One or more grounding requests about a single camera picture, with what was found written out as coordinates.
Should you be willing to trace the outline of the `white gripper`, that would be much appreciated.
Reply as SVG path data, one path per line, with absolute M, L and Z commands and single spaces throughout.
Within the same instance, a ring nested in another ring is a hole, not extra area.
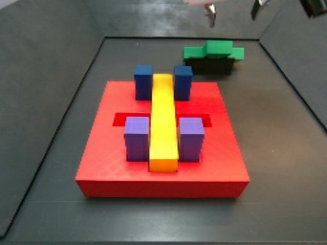
M 216 23 L 216 6 L 215 4 L 223 1 L 230 1 L 230 0 L 183 0 L 184 4 L 190 6 L 195 5 L 204 5 L 204 15 L 208 17 L 208 25 L 211 28 L 215 27 Z M 252 4 L 252 11 L 251 11 L 251 17 L 252 20 L 256 19 L 259 10 L 263 8 L 264 5 L 270 3 L 271 0 L 254 0 Z

